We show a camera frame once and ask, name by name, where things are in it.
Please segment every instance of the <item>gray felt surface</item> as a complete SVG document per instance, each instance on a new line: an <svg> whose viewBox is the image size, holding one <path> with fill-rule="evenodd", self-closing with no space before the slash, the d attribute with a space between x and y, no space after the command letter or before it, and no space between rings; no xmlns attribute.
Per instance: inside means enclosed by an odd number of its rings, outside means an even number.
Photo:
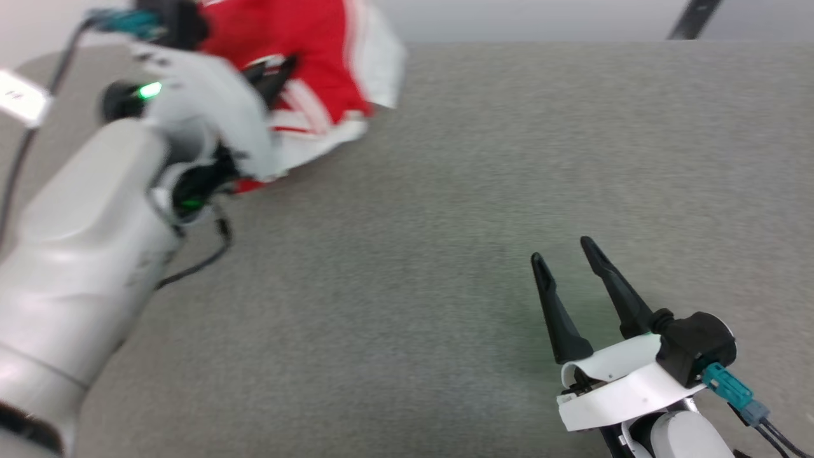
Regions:
<svg viewBox="0 0 814 458"><path fill-rule="evenodd" d="M21 200L132 72L83 52ZM408 72L362 141L229 205L234 250L152 300L88 398L81 458L606 456L559 421L528 264L544 254L594 346L618 341L582 235L654 309L724 319L736 373L814 451L814 49L425 45ZM0 123L3 168L18 132Z"/></svg>

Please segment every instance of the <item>black pole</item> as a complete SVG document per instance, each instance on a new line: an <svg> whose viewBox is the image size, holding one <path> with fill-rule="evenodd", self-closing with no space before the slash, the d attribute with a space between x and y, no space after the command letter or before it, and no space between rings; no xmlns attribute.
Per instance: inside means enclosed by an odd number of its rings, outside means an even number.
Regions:
<svg viewBox="0 0 814 458"><path fill-rule="evenodd" d="M724 0L690 0L668 40L697 40Z"/></svg>

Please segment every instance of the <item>cable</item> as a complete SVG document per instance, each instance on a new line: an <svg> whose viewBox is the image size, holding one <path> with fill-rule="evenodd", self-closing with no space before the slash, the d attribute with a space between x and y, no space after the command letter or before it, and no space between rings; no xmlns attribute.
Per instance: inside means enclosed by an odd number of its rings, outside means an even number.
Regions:
<svg viewBox="0 0 814 458"><path fill-rule="evenodd" d="M814 456L807 454L805 451L800 450L796 445L791 443L791 441L784 436L783 433L781 433L780 430L768 420L768 418L764 418L760 423L765 426L770 433L774 434L774 437L776 437L777 440L785 445L786 448L791 450L791 452L796 456L799 456L800 458L814 458Z"/></svg>
<svg viewBox="0 0 814 458"><path fill-rule="evenodd" d="M217 214L217 219L215 223L217 224L217 231L221 234L221 238L223 239L223 245L209 258L204 259L202 262L190 267L189 269L185 269L184 271L180 271L175 275L171 275L158 283L158 286L155 287L155 290L158 291L163 287L173 284L179 280L183 280L186 277L197 274L198 272L202 271L206 267L211 266L214 264L218 259L222 258L229 248L232 246L232 228L229 223L229 218L226 216L226 213L221 209L218 204L212 204L212 207L215 209L215 213Z"/></svg>
<svg viewBox="0 0 814 458"><path fill-rule="evenodd" d="M59 59L59 63L54 71L54 75L51 77L51 81L48 85L48 92L52 98L56 97L56 95L59 93L59 89L62 86L63 80L65 79L65 74L68 72L68 68L71 65L73 56L77 52L79 40L81 39L82 34L93 25L94 19L92 18L82 21L76 30L74 30L71 38L68 40L68 45L62 53L62 57ZM6 178L6 186L3 190L2 203L0 203L0 249L2 248L3 242L6 238L8 220L11 216L11 203L14 200L17 181L20 179L20 171L23 169L23 164L28 156L28 150L31 148L31 144L37 137L38 131L39 127L29 127L25 131L23 138L20 140L20 145L17 147L14 159L11 162L8 178Z"/></svg>
<svg viewBox="0 0 814 458"><path fill-rule="evenodd" d="M783 447L781 447L780 444L777 443L777 441L774 440L774 438L769 433L767 433L760 426L758 426L755 429L757 429L757 431L760 433L760 435L763 436L764 439L766 439L768 441L768 443L772 444L772 447L774 447L775 450L777 450L777 453L780 453L780 456L782 456L783 458L789 458L789 454L786 453L785 450L783 450Z"/></svg>

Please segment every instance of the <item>teal connector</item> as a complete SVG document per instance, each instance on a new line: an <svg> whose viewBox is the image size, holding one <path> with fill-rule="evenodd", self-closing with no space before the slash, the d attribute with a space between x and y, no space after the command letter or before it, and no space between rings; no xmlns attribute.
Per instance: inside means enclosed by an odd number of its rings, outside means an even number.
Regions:
<svg viewBox="0 0 814 458"><path fill-rule="evenodd" d="M769 410L754 399L752 390L719 363L707 366L702 380L713 393L725 399L747 425L754 428L768 416Z"/></svg>
<svg viewBox="0 0 814 458"><path fill-rule="evenodd" d="M101 32L127 33L143 41L155 40L164 32L158 16L149 11L92 10L90 17Z"/></svg>
<svg viewBox="0 0 814 458"><path fill-rule="evenodd" d="M732 373L719 363L707 366L703 373L703 382L713 393L726 399L738 411L743 410L755 397L752 390L744 385Z"/></svg>

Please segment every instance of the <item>white label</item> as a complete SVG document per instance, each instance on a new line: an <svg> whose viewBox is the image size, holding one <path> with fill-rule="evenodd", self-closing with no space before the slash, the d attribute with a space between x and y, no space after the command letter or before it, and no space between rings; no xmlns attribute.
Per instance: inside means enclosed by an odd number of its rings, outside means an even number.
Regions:
<svg viewBox="0 0 814 458"><path fill-rule="evenodd" d="M0 109L28 127L38 127L46 116L48 91L10 70L0 70Z"/></svg>

